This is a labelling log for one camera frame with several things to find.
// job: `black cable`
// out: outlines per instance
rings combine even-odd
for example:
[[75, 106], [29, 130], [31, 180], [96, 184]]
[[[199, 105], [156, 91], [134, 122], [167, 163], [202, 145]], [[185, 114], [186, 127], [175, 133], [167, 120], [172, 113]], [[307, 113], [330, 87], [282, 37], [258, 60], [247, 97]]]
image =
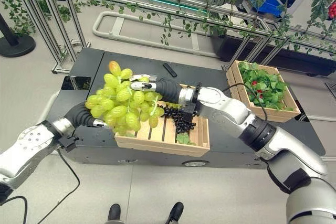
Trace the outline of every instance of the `black cable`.
[[[228, 90], [228, 89], [230, 89], [230, 88], [232, 88], [232, 87], [238, 86], [238, 85], [243, 85], [243, 86], [245, 86], [245, 88], [247, 88], [248, 91], [250, 91], [250, 92], [254, 95], [254, 97], [257, 99], [257, 101], [259, 101], [257, 95], [253, 92], [253, 90], [252, 90], [250, 87], [248, 87], [247, 85], [243, 84], [243, 83], [236, 83], [236, 84], [233, 84], [233, 85], [231, 85], [230, 87], [228, 87], [228, 88], [226, 88], [226, 89], [223, 89], [222, 92], [224, 92], [224, 91], [226, 91], [226, 90]], [[266, 113], [266, 110], [265, 110], [264, 106], [261, 104], [261, 102], [259, 102], [259, 104], [260, 104], [261, 109], [263, 110], [263, 113], [265, 114], [265, 121], [267, 121], [267, 113]]]
[[58, 152], [58, 155], [60, 156], [60, 158], [62, 159], [62, 161], [68, 166], [68, 168], [70, 169], [70, 171], [72, 172], [72, 174], [75, 176], [75, 178], [76, 178], [76, 180], [77, 180], [77, 182], [78, 182], [78, 184], [77, 184], [77, 186], [71, 191], [71, 192], [69, 192], [61, 201], [59, 201], [57, 204], [56, 204], [56, 206], [54, 206], [53, 207], [53, 209], [49, 212], [49, 213], [47, 213], [43, 218], [42, 218], [42, 220], [40, 220], [37, 224], [40, 224], [42, 221], [44, 221], [70, 194], [72, 194], [74, 191], [76, 191], [77, 190], [77, 188], [79, 187], [79, 185], [80, 185], [80, 180], [79, 180], [79, 178], [78, 178], [78, 176], [77, 176], [77, 174], [75, 173], [75, 171], [71, 168], [71, 166], [68, 164], [68, 162], [64, 159], [64, 157], [63, 157], [63, 155], [62, 155], [62, 153], [61, 153], [61, 151], [59, 150], [59, 148], [57, 149], [57, 152]]
[[28, 212], [28, 202], [27, 202], [26, 197], [24, 197], [24, 196], [15, 196], [15, 197], [9, 198], [9, 199], [5, 200], [0, 206], [6, 204], [7, 202], [12, 201], [13, 199], [22, 199], [24, 201], [24, 203], [25, 203], [25, 213], [24, 213], [24, 216], [23, 216], [23, 224], [26, 224], [26, 221], [27, 221], [27, 212]]

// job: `person's foot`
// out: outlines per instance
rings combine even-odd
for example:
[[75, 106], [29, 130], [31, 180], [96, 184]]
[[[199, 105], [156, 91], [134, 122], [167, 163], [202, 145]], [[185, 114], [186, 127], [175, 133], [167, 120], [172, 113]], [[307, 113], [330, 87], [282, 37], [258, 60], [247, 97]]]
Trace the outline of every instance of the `person's foot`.
[[119, 204], [113, 204], [109, 211], [109, 216], [107, 220], [120, 220], [120, 206]]
[[170, 223], [171, 221], [175, 220], [175, 221], [178, 221], [183, 213], [183, 209], [184, 209], [184, 206], [182, 204], [182, 202], [177, 202], [172, 210], [170, 211], [170, 214], [169, 214], [169, 217], [168, 217], [168, 220], [166, 222], [167, 223]]

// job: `green grapes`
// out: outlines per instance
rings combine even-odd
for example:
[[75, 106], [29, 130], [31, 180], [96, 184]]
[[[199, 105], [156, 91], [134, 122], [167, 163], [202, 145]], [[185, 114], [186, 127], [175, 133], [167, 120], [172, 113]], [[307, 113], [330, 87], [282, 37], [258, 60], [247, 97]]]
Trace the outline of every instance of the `green grapes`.
[[148, 119], [148, 123], [151, 128], [155, 128], [159, 123], [159, 119], [157, 116], [150, 116]]
[[133, 95], [133, 100], [135, 103], [141, 104], [145, 100], [145, 95], [142, 91], [136, 91]]
[[118, 79], [110, 73], [106, 73], [104, 75], [104, 81], [106, 82], [106, 84], [110, 85], [112, 88], [116, 88], [117, 85], [119, 84]]
[[[162, 96], [156, 92], [134, 91], [129, 79], [133, 75], [130, 68], [121, 69], [115, 61], [109, 63], [110, 73], [104, 75], [104, 86], [88, 97], [85, 107], [94, 118], [100, 118], [119, 135], [128, 130], [139, 131], [140, 122], [148, 120], [151, 128], [158, 125], [158, 116], [164, 110], [156, 103]], [[149, 82], [147, 77], [140, 81]]]
[[141, 113], [140, 113], [140, 121], [141, 122], [145, 122], [145, 121], [148, 120], [148, 118], [149, 118], [149, 114], [147, 112], [141, 111]]
[[125, 68], [121, 71], [120, 73], [120, 78], [121, 79], [130, 79], [131, 76], [133, 75], [133, 71], [130, 68]]
[[123, 102], [128, 100], [132, 95], [130, 88], [124, 88], [117, 93], [117, 101]]
[[148, 105], [148, 103], [147, 102], [143, 102], [143, 103], [141, 103], [141, 105], [140, 105], [140, 109], [141, 109], [141, 111], [143, 111], [143, 112], [147, 112], [148, 111], [148, 109], [149, 109], [149, 105]]
[[110, 111], [110, 113], [114, 118], [119, 118], [119, 117], [125, 115], [126, 111], [127, 111], [127, 107], [125, 105], [120, 105], [120, 106], [114, 107]]

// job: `black pole base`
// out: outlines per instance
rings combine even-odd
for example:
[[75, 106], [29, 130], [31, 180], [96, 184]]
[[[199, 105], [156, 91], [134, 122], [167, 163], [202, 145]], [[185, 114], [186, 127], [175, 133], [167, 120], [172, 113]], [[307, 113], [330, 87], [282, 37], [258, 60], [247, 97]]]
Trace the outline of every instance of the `black pole base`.
[[5, 37], [0, 39], [0, 55], [4, 57], [19, 57], [34, 50], [36, 44], [29, 35], [18, 37], [19, 44], [11, 46]]

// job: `black remote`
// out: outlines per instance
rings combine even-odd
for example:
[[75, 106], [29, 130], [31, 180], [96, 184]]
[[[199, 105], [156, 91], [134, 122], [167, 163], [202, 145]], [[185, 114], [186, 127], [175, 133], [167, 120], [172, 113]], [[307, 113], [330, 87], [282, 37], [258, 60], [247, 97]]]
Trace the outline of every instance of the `black remote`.
[[175, 71], [167, 63], [164, 63], [163, 66], [170, 73], [172, 77], [177, 76], [177, 73], [175, 73]]

